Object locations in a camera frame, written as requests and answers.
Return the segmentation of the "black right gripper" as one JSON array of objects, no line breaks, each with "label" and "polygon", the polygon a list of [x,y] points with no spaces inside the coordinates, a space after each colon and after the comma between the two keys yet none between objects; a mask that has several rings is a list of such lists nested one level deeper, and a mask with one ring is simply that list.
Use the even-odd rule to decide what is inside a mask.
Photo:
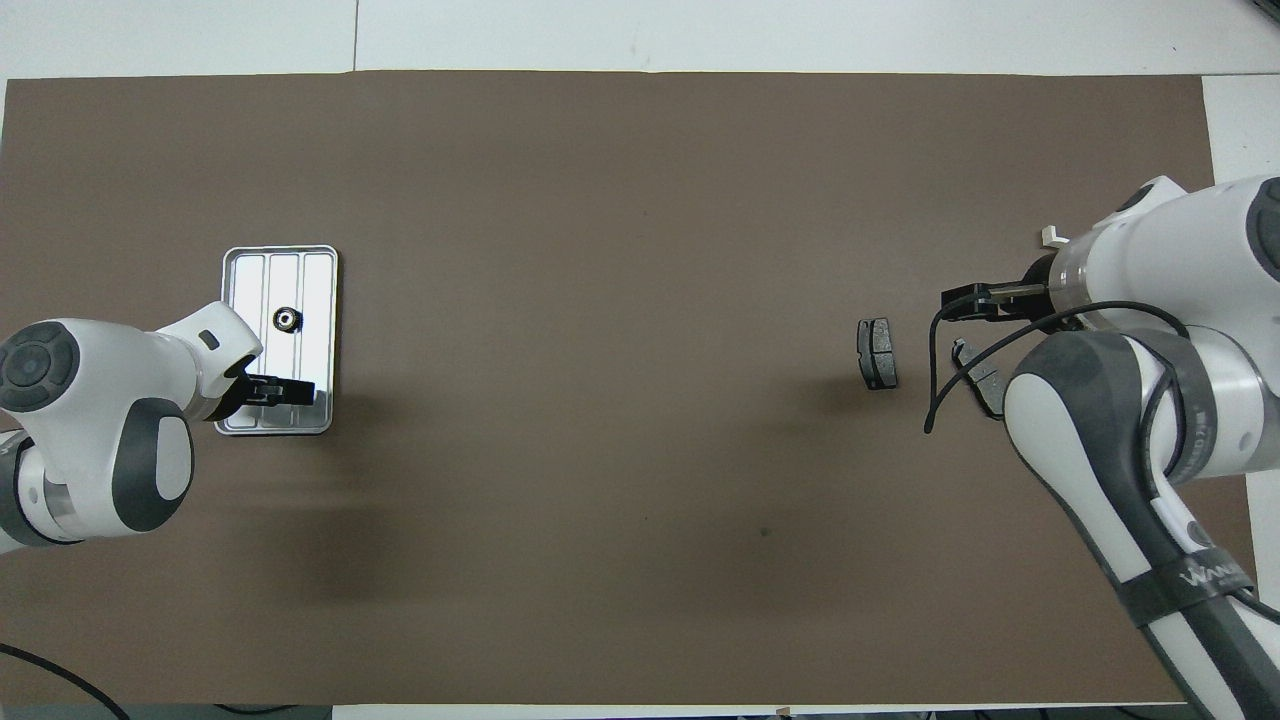
[{"label": "black right gripper", "polygon": [[1038,322],[1056,313],[1050,297],[1055,256],[1037,259],[1019,281],[973,283],[943,292],[945,320]]}]

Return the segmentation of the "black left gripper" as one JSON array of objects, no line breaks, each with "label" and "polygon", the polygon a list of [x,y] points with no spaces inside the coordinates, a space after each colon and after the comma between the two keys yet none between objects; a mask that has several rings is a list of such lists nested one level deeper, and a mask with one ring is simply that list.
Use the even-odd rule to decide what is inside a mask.
[{"label": "black left gripper", "polygon": [[241,363],[225,370],[225,378],[230,380],[225,392],[227,416],[244,406],[275,407],[284,400],[291,406],[315,405],[317,391],[312,382],[247,373],[246,366],[247,363]]}]

